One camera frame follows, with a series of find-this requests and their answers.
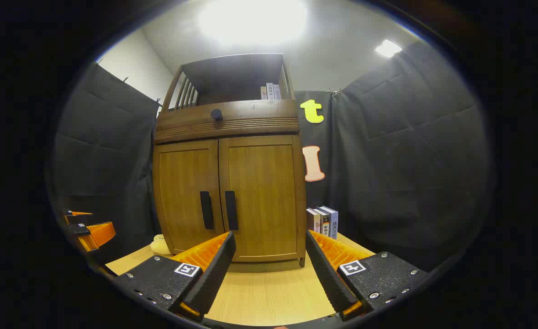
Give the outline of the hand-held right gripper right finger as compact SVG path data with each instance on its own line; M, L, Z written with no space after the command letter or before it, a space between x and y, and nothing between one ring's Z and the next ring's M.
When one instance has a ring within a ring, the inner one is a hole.
M305 240L317 278L342 321L401 301L429 275L387 251L366 252L311 230Z

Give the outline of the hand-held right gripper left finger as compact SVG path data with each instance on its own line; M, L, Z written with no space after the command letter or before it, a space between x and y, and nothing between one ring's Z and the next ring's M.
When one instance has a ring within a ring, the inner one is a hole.
M209 313L236 252L229 231L172 258L154 255L115 276L117 287L180 316L202 320Z

